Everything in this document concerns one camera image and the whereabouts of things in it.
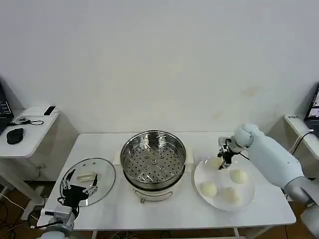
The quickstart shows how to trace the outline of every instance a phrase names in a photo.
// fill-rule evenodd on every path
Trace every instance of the cable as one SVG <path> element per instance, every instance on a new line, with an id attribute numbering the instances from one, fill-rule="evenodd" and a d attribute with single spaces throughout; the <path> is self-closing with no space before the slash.
<path id="1" fill-rule="evenodd" d="M 57 221 L 57 222 L 48 223 L 48 224 L 41 225 L 41 226 L 31 226 L 31 228 L 32 229 L 40 229 L 40 228 L 46 228 L 48 226 L 52 226 L 52 225 L 55 225 L 55 224 L 63 224 L 63 222 Z"/>
<path id="2" fill-rule="evenodd" d="M 43 120 L 30 120 L 30 119 L 26 119 L 26 118 L 21 118 L 21 119 L 18 119 L 16 121 L 18 121 L 18 123 L 11 122 L 7 126 L 15 126 L 15 125 L 22 125 L 22 124 L 43 125 L 43 123 L 44 123 Z"/>
<path id="3" fill-rule="evenodd" d="M 34 225 L 32 225 L 31 224 L 31 216 L 32 216 L 32 213 L 33 212 L 31 212 L 29 215 L 28 215 L 28 217 L 27 217 L 27 219 L 26 219 L 26 222 L 28 223 L 28 226 L 29 226 L 29 228 L 32 228 L 32 227 L 35 227 Z"/>
<path id="4" fill-rule="evenodd" d="M 163 236 L 164 233 L 167 233 L 168 236 L 169 236 L 168 238 L 171 238 L 171 234 L 170 234 L 169 231 L 162 231 L 162 233 L 160 234 L 160 237 L 159 237 L 159 238 L 162 238 L 162 236 Z"/>
<path id="5" fill-rule="evenodd" d="M 246 158 L 246 159 L 248 159 L 248 160 L 250 160 L 248 157 L 246 157 L 244 154 L 242 154 L 242 153 L 239 153 L 241 156 L 243 156 L 244 158 Z"/>
<path id="6" fill-rule="evenodd" d="M 6 206 L 6 204 L 3 202 L 3 201 L 0 201 L 0 203 L 2 203 L 2 205 L 4 206 L 4 208 L 5 208 L 5 218 L 2 220 L 2 219 L 0 219 L 1 221 L 2 221 L 2 223 L 0 224 L 0 228 L 3 226 L 3 224 L 5 224 L 6 222 L 6 219 L 8 218 L 8 207 Z"/>
<path id="7" fill-rule="evenodd" d="M 11 201 L 9 198 L 7 198 L 5 195 L 3 195 L 2 193 L 0 193 L 0 195 L 2 195 L 4 198 L 6 198 L 9 202 L 11 202 L 12 204 L 15 204 L 16 206 L 20 207 L 22 210 L 25 211 L 25 209 L 23 207 L 21 207 L 20 205 L 18 205 L 17 203 L 14 203 L 13 201 Z"/>
<path id="8" fill-rule="evenodd" d="M 296 144 L 299 142 L 299 139 L 300 139 L 301 137 L 303 137 L 305 134 L 309 133 L 309 132 L 314 132 L 314 130 L 313 130 L 313 129 L 310 129 L 310 130 L 307 130 L 304 134 L 299 135 L 299 136 L 297 137 L 297 139 L 296 139 L 294 145 L 288 150 L 288 152 L 291 152 L 291 151 L 294 149 L 294 147 L 296 146 Z"/>
<path id="9" fill-rule="evenodd" d="M 63 203 L 60 201 L 61 199 L 65 200 L 65 197 L 59 197 L 59 198 L 57 199 L 57 201 L 58 201 L 61 205 L 63 205 Z"/>
<path id="10" fill-rule="evenodd" d="M 17 221 L 21 218 L 22 212 L 23 212 L 23 210 L 20 210 L 18 216 L 17 216 L 17 217 L 15 218 L 15 220 L 14 220 L 14 223 L 11 224 L 11 228 L 14 228 L 15 226 L 17 226 L 17 225 L 19 224 L 19 223 L 17 223 Z M 15 236 L 16 236 L 15 230 L 11 230 L 11 231 L 10 231 L 9 238 L 11 238 L 11 234 L 13 234 L 13 239 L 15 239 Z"/>
<path id="11" fill-rule="evenodd" d="M 129 232 L 129 233 L 131 233 L 132 235 L 130 235 L 127 239 L 132 239 L 132 238 L 134 238 L 134 237 L 135 237 L 135 235 L 134 235 L 134 233 L 133 233 L 133 232 Z"/>
<path id="12" fill-rule="evenodd" d="M 292 155 L 294 155 L 294 153 L 297 151 L 297 148 L 299 147 L 300 143 L 303 141 L 304 137 L 306 137 L 308 134 L 310 133 L 314 133 L 314 131 L 311 131 L 311 132 L 308 132 L 308 133 L 305 133 L 304 136 L 301 137 L 301 139 L 299 140 L 294 152 L 292 153 Z"/>
<path id="13" fill-rule="evenodd" d="M 287 232 L 287 225 L 285 225 L 285 232 L 286 232 L 286 238 L 289 239 L 288 232 Z"/>
<path id="14" fill-rule="evenodd" d="M 3 225 L 1 228 L 0 228 L 0 230 L 2 230 L 2 229 L 4 229 L 4 228 L 9 228 L 9 229 L 11 229 L 11 227 L 9 226 L 9 225 Z M 16 236 L 16 234 L 15 234 L 15 231 L 14 230 L 11 230 L 10 231 L 10 234 L 9 234 L 9 239 L 11 238 L 11 234 L 13 234 L 13 239 L 15 239 L 15 236 Z"/>
<path id="15" fill-rule="evenodd" d="M 119 233 L 120 231 L 118 231 L 117 233 L 115 233 L 115 234 L 113 234 L 111 237 L 110 237 L 110 239 L 112 239 L 113 237 L 115 237 L 115 236 L 118 236 L 118 233 Z"/>
<path id="16" fill-rule="evenodd" d="M 43 207 L 45 207 L 45 203 L 46 203 L 46 201 L 45 201 L 45 197 L 43 197 L 43 199 L 44 199 L 44 202 L 43 202 Z"/>
<path id="17" fill-rule="evenodd" d="M 15 227 L 13 227 L 13 228 L 10 228 L 10 229 L 9 229 L 8 231 L 6 231 L 5 233 L 2 233 L 2 234 L 0 235 L 0 238 L 2 238 L 5 234 L 7 234 L 8 232 L 10 232 L 11 230 L 13 230 L 13 229 L 15 229 L 15 228 L 17 228 L 17 227 L 20 227 L 20 226 L 22 226 L 22 225 L 24 225 L 24 223 L 21 223 L 21 224 L 15 226 Z"/>

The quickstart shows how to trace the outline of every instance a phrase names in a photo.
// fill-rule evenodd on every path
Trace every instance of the stainless steel pot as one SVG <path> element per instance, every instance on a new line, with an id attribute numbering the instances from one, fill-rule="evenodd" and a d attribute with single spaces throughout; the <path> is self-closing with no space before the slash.
<path id="1" fill-rule="evenodd" d="M 133 136 L 123 146 L 120 158 L 124 175 L 133 186 L 161 191 L 182 177 L 186 150 L 173 134 L 149 130 Z"/>

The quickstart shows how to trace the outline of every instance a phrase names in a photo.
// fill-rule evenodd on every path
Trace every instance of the black cable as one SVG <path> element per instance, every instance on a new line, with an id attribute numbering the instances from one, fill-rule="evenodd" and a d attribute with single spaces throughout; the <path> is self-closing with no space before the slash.
<path id="1" fill-rule="evenodd" d="M 159 238 L 162 238 L 162 236 L 163 236 L 164 233 L 167 233 L 168 236 L 169 236 L 168 238 L 171 238 L 171 234 L 170 234 L 169 231 L 162 231 L 162 233 L 160 234 L 160 237 L 159 237 Z"/>
<path id="2" fill-rule="evenodd" d="M 31 213 L 29 213 L 28 217 L 26 218 L 26 222 L 28 223 L 29 228 L 35 227 L 34 225 L 31 225 L 32 213 L 33 213 L 33 211 L 32 211 Z"/>
<path id="3" fill-rule="evenodd" d="M 242 154 L 242 153 L 239 153 L 241 156 L 243 156 L 244 158 L 246 158 L 246 159 L 248 159 L 248 160 L 250 160 L 248 157 L 246 157 L 244 154 Z"/>
<path id="4" fill-rule="evenodd" d="M 57 201 L 58 201 L 61 205 L 63 205 L 63 203 L 60 201 L 61 199 L 65 200 L 65 197 L 59 197 L 59 198 L 57 199 Z"/>
<path id="5" fill-rule="evenodd" d="M 7 126 L 15 126 L 15 125 L 23 125 L 23 124 L 31 124 L 31 125 L 43 125 L 44 121 L 43 120 L 25 120 L 25 121 L 20 121 L 19 123 L 16 122 L 11 122 Z"/>
<path id="6" fill-rule="evenodd" d="M 3 224 L 6 224 L 6 219 L 8 218 L 8 214 L 9 214 L 9 211 L 8 211 L 8 207 L 6 206 L 6 204 L 3 202 L 3 201 L 0 201 L 0 203 L 2 203 L 2 205 L 4 206 L 5 208 L 5 217 L 4 219 L 0 219 L 2 221 L 2 223 L 0 224 L 0 227 L 2 227 Z"/>
<path id="7" fill-rule="evenodd" d="M 127 238 L 135 238 L 135 237 L 136 237 L 133 232 L 127 231 L 126 233 L 127 233 L 127 234 L 128 234 L 128 233 L 131 234 L 131 235 L 130 235 L 129 237 L 127 237 Z"/>
<path id="8" fill-rule="evenodd" d="M 5 227 L 7 227 L 7 228 L 9 228 L 9 229 L 11 230 L 11 227 L 10 227 L 9 225 L 3 225 L 3 226 L 0 228 L 0 230 L 3 229 L 3 228 L 5 228 Z M 15 239 L 16 234 L 15 234 L 14 230 L 11 230 L 11 231 L 10 231 L 9 239 L 11 238 L 11 234 L 13 235 L 13 239 Z"/>
<path id="9" fill-rule="evenodd" d="M 296 152 L 298 146 L 299 146 L 300 143 L 303 141 L 304 137 L 306 137 L 306 136 L 307 136 L 308 134 L 310 134 L 310 133 L 315 133 L 315 132 L 314 132 L 314 131 L 311 131 L 311 132 L 306 133 L 304 136 L 302 136 L 302 138 L 299 140 L 299 142 L 298 142 L 298 144 L 297 144 L 297 146 L 296 146 L 294 152 L 292 153 L 292 155 L 294 155 L 294 153 Z"/>
<path id="10" fill-rule="evenodd" d="M 43 198 L 43 200 L 44 200 L 44 202 L 43 202 L 43 207 L 45 207 L 45 197 L 42 196 L 42 198 Z"/>
<path id="11" fill-rule="evenodd" d="M 32 227 L 32 228 L 33 228 L 33 229 L 46 228 L 46 227 L 48 227 L 48 226 L 52 226 L 52 225 L 55 225 L 55 224 L 63 224 L 63 222 L 57 221 L 57 222 L 48 223 L 48 224 L 45 224 L 45 225 L 36 226 L 36 227 Z"/>
<path id="12" fill-rule="evenodd" d="M 286 231 L 286 238 L 289 239 L 286 225 L 285 225 L 285 231 Z"/>
<path id="13" fill-rule="evenodd" d="M 9 226 L 10 229 L 12 229 L 12 228 L 14 228 L 15 226 L 18 225 L 17 221 L 19 220 L 19 218 L 21 218 L 22 212 L 23 212 L 23 210 L 21 209 L 20 212 L 19 212 L 19 214 L 18 214 L 18 216 L 15 218 L 13 224 L 8 224 L 8 226 Z M 10 231 L 9 238 L 11 238 L 11 234 L 13 234 L 13 239 L 15 239 L 16 233 L 15 233 L 14 230 L 15 230 L 15 229 L 12 229 L 12 230 Z"/>
<path id="14" fill-rule="evenodd" d="M 10 226 L 9 226 L 8 224 L 5 224 L 5 225 L 3 225 L 3 226 L 0 227 L 0 231 L 1 231 L 3 228 L 5 228 L 5 227 L 8 227 L 8 228 L 10 229 Z"/>

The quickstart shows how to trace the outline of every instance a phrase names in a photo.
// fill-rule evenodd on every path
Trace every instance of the computer screen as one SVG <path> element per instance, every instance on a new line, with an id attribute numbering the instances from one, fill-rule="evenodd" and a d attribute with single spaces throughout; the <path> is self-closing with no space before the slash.
<path id="1" fill-rule="evenodd" d="M 310 104 L 308 112 L 306 114 L 305 119 L 319 119 L 319 86 L 316 89 L 316 93 L 314 95 L 313 101 Z"/>

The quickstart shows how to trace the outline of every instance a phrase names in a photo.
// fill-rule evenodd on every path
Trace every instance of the white table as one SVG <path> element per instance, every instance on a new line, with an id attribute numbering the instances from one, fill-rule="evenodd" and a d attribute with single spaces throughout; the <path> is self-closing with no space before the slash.
<path id="1" fill-rule="evenodd" d="M 13 112 L 16 115 L 15 119 L 20 118 L 20 114 Z M 31 117 L 30 120 L 42 120 L 43 125 L 15 125 L 7 127 L 0 135 L 0 158 L 29 158 L 31 157 L 41 141 L 55 122 L 59 112 L 53 113 L 50 117 Z M 23 128 L 23 140 L 17 144 L 10 145 L 6 142 L 6 134 L 15 129 Z M 43 189 L 39 187 L 36 191 L 31 189 L 24 181 L 5 164 L 0 165 L 0 176 L 7 182 L 13 185 L 20 192 L 31 199 L 22 219 L 26 220 L 27 215 L 33 210 L 36 205 L 43 205 L 43 198 L 40 196 L 40 191 Z"/>
<path id="2" fill-rule="evenodd" d="M 303 135 L 308 126 L 304 122 L 305 115 L 285 115 L 284 119 L 290 125 L 290 127 L 296 132 L 296 134 Z M 303 143 L 313 154 L 313 156 L 319 160 L 319 139 L 314 134 L 308 134 L 304 137 Z"/>
<path id="3" fill-rule="evenodd" d="M 81 134 L 58 177 L 51 195 L 42 210 L 38 225 L 49 222 L 51 216 L 45 210 L 54 210 L 60 197 L 60 181 L 67 170 L 79 161 L 101 157 L 113 161 L 132 133 Z M 231 136 L 231 132 L 175 133 L 187 148 L 193 151 L 195 164 L 208 157 L 215 157 L 219 150 L 219 136 Z M 116 167 L 116 182 L 111 192 L 101 201 L 80 208 L 74 230 L 167 230 L 211 229 L 237 227 L 269 227 L 292 224 L 296 217 L 281 189 L 271 185 L 246 159 L 236 160 L 246 164 L 256 182 L 254 202 L 244 211 L 225 212 L 218 210 L 200 198 L 192 185 L 191 173 L 186 173 L 179 193 L 170 199 L 141 204 L 133 194 L 130 184 Z"/>

